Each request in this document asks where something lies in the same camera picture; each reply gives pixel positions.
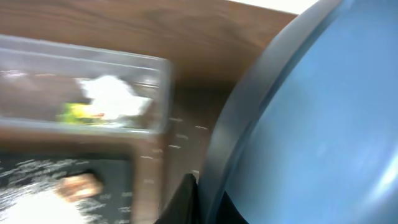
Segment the clear plastic container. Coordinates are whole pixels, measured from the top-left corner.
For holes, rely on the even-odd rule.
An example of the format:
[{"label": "clear plastic container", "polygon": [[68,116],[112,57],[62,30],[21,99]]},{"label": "clear plastic container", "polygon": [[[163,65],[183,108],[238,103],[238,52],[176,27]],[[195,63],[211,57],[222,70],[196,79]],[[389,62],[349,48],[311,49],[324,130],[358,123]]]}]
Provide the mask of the clear plastic container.
[{"label": "clear plastic container", "polygon": [[[0,58],[0,126],[79,134],[156,134],[165,128],[171,71],[166,59],[6,35],[0,35]],[[129,116],[125,126],[87,118],[84,124],[60,121],[65,105],[86,107],[92,101],[77,80],[104,75],[126,83],[138,98],[150,98],[145,111]],[[115,101],[123,98],[110,92]]]}]

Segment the wood grain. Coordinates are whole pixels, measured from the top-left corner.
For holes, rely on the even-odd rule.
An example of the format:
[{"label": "wood grain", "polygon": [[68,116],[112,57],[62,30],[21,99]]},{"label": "wood grain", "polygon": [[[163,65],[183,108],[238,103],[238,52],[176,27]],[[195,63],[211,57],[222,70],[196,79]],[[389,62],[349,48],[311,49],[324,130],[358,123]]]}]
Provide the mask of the wood grain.
[{"label": "wood grain", "polygon": [[0,32],[167,58],[181,86],[234,84],[295,15],[224,0],[0,0]]}]

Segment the food piece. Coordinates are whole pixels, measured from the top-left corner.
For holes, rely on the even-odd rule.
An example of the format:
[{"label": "food piece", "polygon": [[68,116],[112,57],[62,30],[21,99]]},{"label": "food piece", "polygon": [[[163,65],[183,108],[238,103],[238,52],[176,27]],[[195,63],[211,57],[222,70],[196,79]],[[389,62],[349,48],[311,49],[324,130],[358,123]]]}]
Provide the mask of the food piece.
[{"label": "food piece", "polygon": [[102,184],[93,174],[82,174],[62,178],[57,186],[56,193],[67,202],[76,202],[99,194],[102,187]]}]

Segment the crumpled white paper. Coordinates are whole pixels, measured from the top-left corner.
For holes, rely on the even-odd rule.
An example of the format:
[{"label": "crumpled white paper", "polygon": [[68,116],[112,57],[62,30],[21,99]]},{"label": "crumpled white paper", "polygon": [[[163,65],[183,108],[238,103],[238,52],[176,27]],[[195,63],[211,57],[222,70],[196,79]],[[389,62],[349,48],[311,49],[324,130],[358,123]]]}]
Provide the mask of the crumpled white paper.
[{"label": "crumpled white paper", "polygon": [[90,104],[92,113],[104,114],[105,120],[142,115],[152,102],[150,98],[137,96],[130,85],[113,75],[93,80],[77,79],[77,82],[85,96],[93,99]]}]

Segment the plastic tray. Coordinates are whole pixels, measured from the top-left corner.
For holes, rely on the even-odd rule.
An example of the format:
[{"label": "plastic tray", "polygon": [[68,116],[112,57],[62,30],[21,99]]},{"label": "plastic tray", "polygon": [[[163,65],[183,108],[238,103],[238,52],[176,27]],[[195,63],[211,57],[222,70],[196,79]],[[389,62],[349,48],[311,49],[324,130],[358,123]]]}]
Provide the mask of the plastic tray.
[{"label": "plastic tray", "polygon": [[[52,74],[18,85],[0,81],[1,126],[88,134],[156,134],[165,128],[171,71],[166,59],[6,35],[0,35],[0,58],[1,71]],[[102,75],[115,75],[131,85],[140,96],[153,99],[155,103],[151,106],[150,121],[146,125],[103,128],[63,124],[55,120],[54,115],[63,107],[61,101],[67,101],[77,92],[75,86],[71,86],[71,80]],[[62,100],[51,99],[52,96],[62,96]]]}]

